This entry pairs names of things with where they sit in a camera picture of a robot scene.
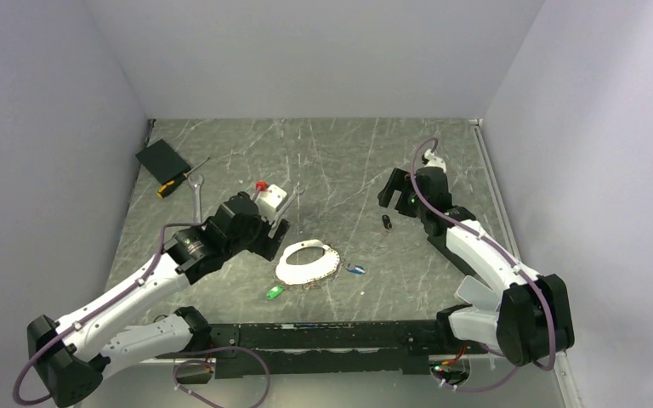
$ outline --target wire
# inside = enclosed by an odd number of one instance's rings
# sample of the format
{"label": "wire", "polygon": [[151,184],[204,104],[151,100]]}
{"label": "wire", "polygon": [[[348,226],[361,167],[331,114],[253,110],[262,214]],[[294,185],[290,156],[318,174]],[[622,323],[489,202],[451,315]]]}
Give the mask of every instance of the wire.
{"label": "wire", "polygon": [[[266,376],[266,387],[264,388],[264,393],[262,394],[261,398],[259,398],[259,400],[256,402],[256,404],[249,407],[249,408],[257,408],[258,406],[260,406],[260,405],[262,405],[264,403],[264,401],[266,400],[266,396],[269,395],[269,389],[271,387],[271,374],[269,373],[269,367],[266,365],[266,362],[264,361],[264,359],[261,358],[260,355],[256,354],[254,351],[252,351],[252,350],[250,350],[248,348],[243,348],[243,347],[239,347],[239,346],[217,347],[217,348],[211,348],[209,350],[189,352],[189,353],[180,353],[180,354],[186,354],[186,355],[189,355],[189,354],[207,354],[207,353],[218,353],[219,351],[231,351],[231,350],[241,351],[242,353],[246,353],[246,354],[251,355],[254,359],[256,359],[256,361],[259,362],[259,364],[262,366],[262,368],[264,368],[264,374]],[[179,380],[177,379],[176,376],[177,376],[177,374],[179,374],[179,370],[181,368],[185,367],[185,366],[205,366],[207,368],[210,368],[210,367],[213,367],[213,364],[209,363],[209,362],[206,362],[206,361],[203,361],[203,360],[187,360],[187,361],[184,361],[183,363],[180,363],[180,364],[176,365],[173,368],[173,375],[172,375],[173,383],[175,385],[174,389],[175,390],[176,389],[181,390],[182,392],[184,392],[184,393],[186,393],[188,395],[191,395],[192,397],[196,398],[197,400],[200,400],[204,404],[210,405],[213,408],[224,408],[223,406],[218,405],[218,404],[210,401],[209,399],[204,398],[201,394],[195,393],[194,391],[191,391],[187,387],[179,384]]]}
{"label": "wire", "polygon": [[[186,224],[186,223],[173,223],[173,224],[166,224],[162,226],[162,229],[159,231],[159,246],[154,252],[154,257],[151,259],[151,263],[149,263],[149,267],[146,268],[146,271],[139,277],[137,280],[144,280],[146,281],[151,275],[151,272],[156,269],[156,266],[159,264],[159,261],[162,259],[162,252],[164,251],[164,241],[165,241],[165,236],[166,236],[166,230],[167,228],[172,228],[172,227],[197,227],[201,226],[201,224]],[[81,320],[77,320],[74,322],[73,325],[66,327],[64,331],[61,333],[57,334],[54,338],[52,338],[48,343],[44,344],[43,347],[41,347],[39,350],[37,350],[36,353],[26,362],[26,365],[19,371],[19,375],[16,376],[16,381],[14,382],[14,388],[11,391],[11,397],[14,399],[14,402],[18,405],[23,405],[23,406],[29,406],[29,405],[37,405],[41,404],[42,402],[47,401],[49,398],[51,398],[51,395],[47,394],[44,395],[41,398],[37,399],[23,399],[21,397],[21,384],[24,382],[24,378],[26,378],[26,373],[29,372],[29,370],[36,365],[38,359],[40,359],[44,354],[46,354],[47,351],[49,351],[55,344],[72,334],[77,326],[84,326],[91,319],[94,317],[100,315],[103,313],[105,310],[110,308],[111,306],[119,303],[122,299],[124,299],[126,296],[128,296],[131,292],[133,292],[136,288],[139,287],[139,284],[137,283],[137,280],[132,282],[131,285],[129,285],[126,289],[124,289],[121,293],[117,294],[115,297],[112,299],[108,300],[106,303],[98,307],[97,309],[94,309],[91,313],[87,314],[86,316],[83,317]]]}
{"label": "wire", "polygon": [[462,348],[459,350],[459,353],[457,354],[457,357],[455,357],[455,358],[453,358],[453,359],[451,359],[451,360],[445,360],[445,361],[442,361],[441,364],[442,364],[443,366],[454,366],[454,365],[457,363],[457,361],[459,361],[459,359],[462,358],[462,356],[464,355],[464,353],[465,353],[466,351],[467,351],[467,344],[465,343],[465,344],[462,346]]}
{"label": "wire", "polygon": [[[414,156],[412,157],[412,166],[411,166],[411,181],[412,181],[412,187],[414,189],[414,193],[417,194],[417,197],[419,200],[424,204],[426,208],[428,208],[432,213],[434,213],[436,216],[443,218],[444,220],[454,224],[455,226],[461,228],[462,230],[465,230],[469,232],[470,234],[474,236],[480,236],[480,232],[469,227],[466,224],[460,223],[456,219],[449,217],[445,215],[443,212],[439,211],[436,209],[434,206],[429,204],[429,201],[424,197],[422,194],[422,191],[419,189],[419,186],[417,185],[417,158],[419,157],[419,152],[424,149],[424,146],[428,145],[429,143],[434,143],[432,146],[432,153],[436,153],[437,146],[439,145],[439,140],[435,137],[429,138],[424,140],[414,151]],[[557,354],[557,346],[556,346],[556,341],[555,341],[555,334],[554,334],[554,319],[552,318],[552,310],[549,308],[549,304],[547,303],[547,299],[544,297],[544,294],[542,293],[542,290],[539,289],[536,283],[530,279],[529,275],[525,273],[522,268],[518,267],[518,264],[514,259],[512,258],[511,255],[502,248],[501,245],[496,243],[493,239],[487,237],[487,236],[482,236],[480,237],[481,240],[486,242],[490,247],[494,248],[497,253],[499,253],[511,266],[512,268],[516,269],[516,273],[526,281],[527,285],[532,289],[532,291],[537,295],[537,298],[539,299],[539,303],[542,305],[542,310],[544,311],[544,316],[547,319],[547,337],[549,340],[549,360],[546,365],[541,364],[539,361],[535,361],[534,365],[539,367],[540,369],[544,371],[551,371],[554,368],[554,362],[556,361],[556,354]],[[484,388],[460,388],[461,391],[464,392],[482,392],[482,391],[491,391],[493,390],[495,385],[497,387],[502,386],[504,383],[506,383],[509,378],[511,378],[514,373],[517,371],[518,367],[515,367],[514,370],[512,370],[505,378],[502,380],[496,382],[492,386],[489,387],[484,387]]]}

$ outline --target robotic arm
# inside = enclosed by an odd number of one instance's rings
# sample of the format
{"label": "robotic arm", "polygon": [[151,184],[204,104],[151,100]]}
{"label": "robotic arm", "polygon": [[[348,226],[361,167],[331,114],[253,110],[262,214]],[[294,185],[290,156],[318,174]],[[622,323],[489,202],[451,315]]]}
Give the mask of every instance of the robotic arm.
{"label": "robotic arm", "polygon": [[469,210],[452,203],[446,164],[434,149],[426,151],[422,163],[416,171],[412,163],[413,179],[395,168],[378,199],[381,207],[388,207],[400,191],[395,209],[419,218],[428,241],[467,276],[456,295],[468,304],[437,314],[443,340],[452,344],[471,340],[501,350],[515,366],[571,347],[574,331],[565,283],[557,275],[543,276],[523,265],[485,232]]}
{"label": "robotic arm", "polygon": [[[192,307],[147,326],[124,326],[153,303],[221,269],[243,250],[274,259],[289,230],[280,217],[290,202],[275,185],[254,198],[240,192],[205,223],[180,230],[166,243],[162,235],[154,257],[93,302],[57,320],[36,318],[27,328],[31,361],[17,381],[14,399],[32,405],[50,397],[59,407],[74,405],[107,377],[142,360],[208,349],[211,328]],[[31,365],[49,396],[24,401],[18,388]]]}

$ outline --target table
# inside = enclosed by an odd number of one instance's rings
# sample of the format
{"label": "table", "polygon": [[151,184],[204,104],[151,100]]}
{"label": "table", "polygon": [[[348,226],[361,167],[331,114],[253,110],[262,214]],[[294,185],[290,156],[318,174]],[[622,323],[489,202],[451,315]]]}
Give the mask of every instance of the table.
{"label": "table", "polygon": [[[202,214],[240,190],[253,192],[266,180],[306,192],[287,210],[292,223],[282,249],[319,239],[344,262],[363,265],[365,275],[344,269],[318,287],[289,288],[277,299],[266,292],[278,283],[275,266],[243,252],[219,272],[154,305],[135,324],[151,323],[181,306],[195,306],[212,323],[433,319],[457,304],[463,275],[426,240],[422,225],[378,206],[377,193],[393,167],[408,168],[416,146],[440,139],[454,203],[469,209],[486,231],[505,245],[485,163],[468,120],[463,119],[214,119],[157,120],[150,143],[166,140],[189,163],[211,160],[204,176]],[[154,252],[159,228],[190,222],[187,184],[171,196],[156,195],[158,183],[144,169],[133,189],[107,289],[140,267]],[[384,235],[382,215],[393,230]]]}

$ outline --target green object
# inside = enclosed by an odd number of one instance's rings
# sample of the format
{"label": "green object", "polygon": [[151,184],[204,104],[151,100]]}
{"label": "green object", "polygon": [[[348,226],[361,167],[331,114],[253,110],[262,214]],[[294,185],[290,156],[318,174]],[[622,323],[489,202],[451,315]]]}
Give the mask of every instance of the green object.
{"label": "green object", "polygon": [[281,295],[281,293],[284,292],[284,286],[282,285],[277,285],[269,289],[268,292],[266,292],[266,298],[269,300],[274,300],[277,296]]}

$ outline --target gray wall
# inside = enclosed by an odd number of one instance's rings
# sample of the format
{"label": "gray wall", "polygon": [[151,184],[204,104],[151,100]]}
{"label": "gray wall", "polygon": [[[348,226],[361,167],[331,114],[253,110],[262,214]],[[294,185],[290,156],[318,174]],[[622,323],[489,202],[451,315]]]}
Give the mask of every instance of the gray wall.
{"label": "gray wall", "polygon": [[525,260],[570,288],[585,405],[653,406],[653,0],[547,0],[485,126]]}
{"label": "gray wall", "polygon": [[[80,0],[0,1],[0,407],[26,324],[104,288],[145,115]],[[45,394],[35,374],[24,395]]]}
{"label": "gray wall", "polygon": [[87,0],[152,117],[482,117],[543,0]]}

